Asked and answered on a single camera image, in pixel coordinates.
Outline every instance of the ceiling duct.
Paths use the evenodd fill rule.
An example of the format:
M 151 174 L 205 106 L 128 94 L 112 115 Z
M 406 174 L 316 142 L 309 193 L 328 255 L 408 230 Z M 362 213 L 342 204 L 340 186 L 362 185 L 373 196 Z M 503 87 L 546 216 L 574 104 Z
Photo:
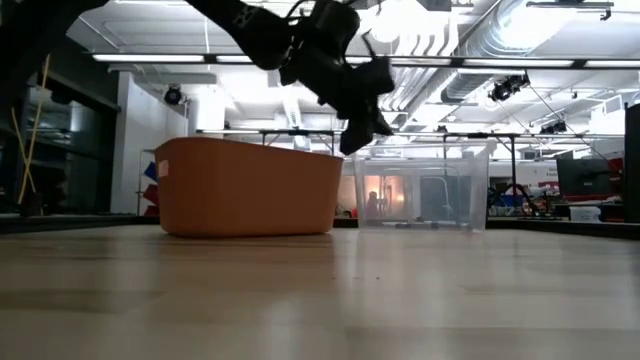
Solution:
M 455 55 L 492 58 L 527 56 L 555 35 L 575 13 L 574 9 L 530 8 L 527 2 L 502 0 L 458 47 Z M 431 77 L 420 100 L 414 101 L 429 99 L 450 104 L 462 103 L 492 77 L 492 74 L 486 73 L 462 74 L 457 70 L 439 69 Z

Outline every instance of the white wall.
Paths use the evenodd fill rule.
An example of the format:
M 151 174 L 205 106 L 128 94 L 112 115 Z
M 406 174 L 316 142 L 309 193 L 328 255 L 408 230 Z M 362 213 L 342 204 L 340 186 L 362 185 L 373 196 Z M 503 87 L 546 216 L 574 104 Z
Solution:
M 145 154 L 140 170 L 141 151 L 152 150 L 169 139 L 186 136 L 188 122 L 184 116 L 138 86 L 130 73 L 120 73 L 118 105 L 122 111 L 116 123 L 111 212 L 136 213 L 138 174 L 153 160 L 153 155 Z M 143 177 L 143 191 L 149 183 Z M 141 202 L 141 213 L 147 205 L 146 200 Z

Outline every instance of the storage container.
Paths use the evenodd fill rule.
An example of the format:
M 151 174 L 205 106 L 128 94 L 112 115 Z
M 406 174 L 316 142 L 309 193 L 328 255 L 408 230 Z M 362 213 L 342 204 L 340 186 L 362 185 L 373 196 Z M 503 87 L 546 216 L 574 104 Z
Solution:
M 441 144 L 374 146 L 358 152 L 354 166 L 360 228 L 484 230 L 486 145 L 449 145 L 446 159 L 444 151 L 434 151 Z M 474 150 L 456 153 L 452 147 Z
M 331 229 L 342 159 L 213 138 L 155 151 L 160 225 L 184 237 L 317 234 Z

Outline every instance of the ceiling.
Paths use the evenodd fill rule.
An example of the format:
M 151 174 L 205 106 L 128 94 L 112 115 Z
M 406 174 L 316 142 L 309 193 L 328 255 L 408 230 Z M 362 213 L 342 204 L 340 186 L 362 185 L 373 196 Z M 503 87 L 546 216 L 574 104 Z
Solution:
M 250 4 L 268 8 L 281 16 L 294 2 L 293 0 L 248 1 Z M 386 0 L 383 3 L 382 12 L 385 16 L 381 15 L 380 18 L 372 16 L 376 11 L 375 8 L 359 11 L 359 13 L 363 30 L 373 26 L 375 31 L 372 31 L 372 34 L 376 35 L 376 31 L 378 33 L 373 38 L 370 36 L 377 53 L 412 55 L 414 53 L 406 50 L 411 46 L 403 45 L 403 41 L 412 34 L 419 35 L 419 39 L 423 39 L 422 36 L 431 31 L 427 33 L 427 35 L 430 34 L 430 38 L 424 37 L 427 39 L 426 49 L 431 51 L 438 43 L 440 32 L 447 39 L 455 37 L 457 40 L 470 29 L 469 34 L 482 31 L 483 25 L 478 26 L 477 29 L 472 29 L 471 26 L 479 21 L 485 11 L 496 1 L 471 0 L 470 2 L 473 8 L 458 9 L 455 12 L 455 22 L 450 17 L 443 18 L 442 13 L 426 11 L 417 0 Z M 604 10 L 575 11 L 555 29 L 557 31 L 549 30 L 551 32 L 549 36 L 536 44 L 527 55 L 640 57 L 640 1 L 613 0 L 613 2 L 615 6 L 612 9 L 612 17 L 607 21 L 600 20 Z M 166 5 L 166 1 L 164 1 L 165 5 L 162 4 L 163 0 L 112 1 L 103 8 L 85 13 L 71 27 L 68 35 L 94 53 L 241 53 L 230 36 L 191 6 L 177 1 L 173 1 L 172 6 Z M 311 5 L 312 3 L 305 4 L 307 9 Z M 507 24 L 513 29 L 509 33 L 509 39 L 516 47 L 520 40 L 523 43 L 530 41 L 531 33 L 541 32 L 541 29 L 550 27 L 548 22 L 551 20 L 545 15 L 537 18 L 525 15 L 524 19 L 530 21 L 527 24 Z M 487 17 L 484 23 L 489 21 L 493 21 L 491 16 Z M 416 44 L 418 47 L 421 46 L 419 41 L 413 44 L 414 47 Z M 436 52 L 436 55 L 450 55 L 443 51 L 444 49 L 453 50 L 457 41 L 447 40 L 446 43 L 438 43 L 438 45 L 441 50 Z M 366 54 L 364 42 L 356 37 L 349 46 L 348 55 Z M 217 80 L 214 86 L 222 89 L 229 98 L 226 117 L 232 126 L 251 127 L 251 124 L 258 124 L 256 121 L 262 121 L 260 124 L 264 125 L 263 120 L 273 119 L 275 113 L 283 112 L 282 91 L 274 86 L 273 81 L 269 81 L 272 75 L 253 66 L 143 65 L 130 70 L 137 73 L 137 79 L 141 85 L 155 91 L 162 91 L 167 85 L 157 80 L 162 79 L 163 75 L 215 74 Z M 460 104 L 462 106 L 437 103 L 424 105 L 427 101 L 419 98 L 418 95 L 426 92 L 425 89 L 435 81 L 436 76 L 425 76 L 424 83 L 419 83 L 415 80 L 419 77 L 417 72 L 411 73 L 400 69 L 395 71 L 397 85 L 401 86 L 399 81 L 404 79 L 402 84 L 407 85 L 411 90 L 407 94 L 411 93 L 412 96 L 411 102 L 406 106 L 392 110 L 409 112 L 410 120 L 407 124 L 413 125 L 411 129 L 420 129 L 420 131 L 432 131 L 440 122 L 448 125 L 449 131 L 539 131 L 535 126 L 525 129 L 518 122 L 529 127 L 529 123 L 535 125 L 537 120 L 545 117 L 548 119 L 552 114 L 549 107 L 561 112 L 567 121 L 588 124 L 590 112 L 602 106 L 604 101 L 621 94 L 631 99 L 629 94 L 635 94 L 639 87 L 636 71 L 531 71 L 529 76 L 532 87 L 545 99 L 546 104 L 540 101 L 531 89 L 525 89 L 500 105 L 487 101 L 486 94 L 489 86 L 493 81 L 504 78 L 504 75 L 497 75 L 488 77 L 486 86 L 469 94 L 464 103 Z M 207 86 L 200 84 L 188 89 L 193 93 L 192 96 L 197 96 L 198 91 Z M 333 113 L 331 108 L 317 105 L 315 95 L 310 91 L 300 88 L 296 90 L 296 94 L 303 118 L 305 113 Z

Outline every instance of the clear plastic bin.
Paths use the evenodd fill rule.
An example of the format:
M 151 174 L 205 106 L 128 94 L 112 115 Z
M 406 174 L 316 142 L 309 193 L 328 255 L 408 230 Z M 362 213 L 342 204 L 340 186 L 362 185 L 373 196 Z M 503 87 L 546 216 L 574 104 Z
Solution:
M 485 229 L 490 142 L 373 146 L 354 156 L 361 229 Z

